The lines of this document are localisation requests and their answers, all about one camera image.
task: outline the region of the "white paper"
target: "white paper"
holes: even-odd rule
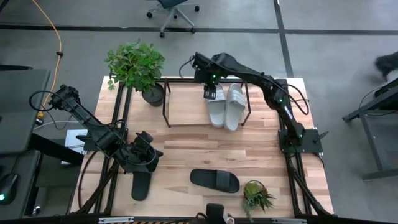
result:
[[[87,130],[85,130],[85,129],[68,130],[67,136],[65,138],[65,147],[72,147],[72,148],[70,148],[70,150],[79,152],[80,154],[83,154],[83,155],[87,154],[87,152],[83,150],[85,143],[76,138],[76,136],[78,136],[78,135],[86,135],[86,134],[87,134]],[[61,161],[61,164],[69,165],[70,163]]]

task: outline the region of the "slide sandal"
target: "slide sandal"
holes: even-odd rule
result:
[[[220,128],[224,126],[225,95],[221,84],[216,86],[216,98],[214,100],[207,100],[207,111],[210,123],[214,127]]]
[[[238,192],[240,188],[238,178],[223,170],[193,169],[190,180],[193,184],[227,193]]]
[[[134,200],[142,201],[148,196],[150,180],[152,173],[150,172],[133,172],[131,197]]]
[[[224,128],[235,131],[245,109],[245,100],[241,87],[234,83],[228,89],[225,105]]]

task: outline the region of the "potted plant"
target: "potted plant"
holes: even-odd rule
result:
[[[152,106],[162,105],[164,90],[155,80],[162,76],[160,69],[164,60],[153,44],[139,43],[139,40],[120,45],[116,53],[110,50],[105,60],[113,77],[108,82],[109,89],[114,88],[114,83],[122,82],[126,87],[141,91],[144,100]]]
[[[243,195],[243,210],[246,213],[246,216],[250,219],[250,222],[253,222],[250,215],[251,210],[260,206],[265,213],[266,208],[272,208],[273,206],[270,199],[275,199],[272,194],[268,193],[264,185],[260,181],[256,180],[249,181],[245,184],[243,187]]]

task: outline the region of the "green leafy plant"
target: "green leafy plant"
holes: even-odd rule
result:
[[[140,43],[140,40],[120,45],[116,53],[110,50],[105,62],[109,63],[114,80],[108,82],[109,89],[114,88],[114,83],[123,82],[136,91],[150,91],[155,80],[162,76],[160,69],[164,60],[153,44]]]
[[[272,208],[273,204],[270,199],[275,199],[272,194],[268,193],[264,185],[256,180],[248,182],[243,188],[244,202],[243,210],[246,216],[253,222],[250,211],[260,206],[264,213],[266,208]]]

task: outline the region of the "white slide sandal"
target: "white slide sandal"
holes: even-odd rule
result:
[[[225,102],[223,86],[218,84],[216,86],[216,98],[214,100],[207,100],[210,123],[216,128],[224,126]]]
[[[237,130],[245,107],[245,100],[241,87],[239,84],[232,84],[228,89],[225,105],[225,129],[229,131]]]

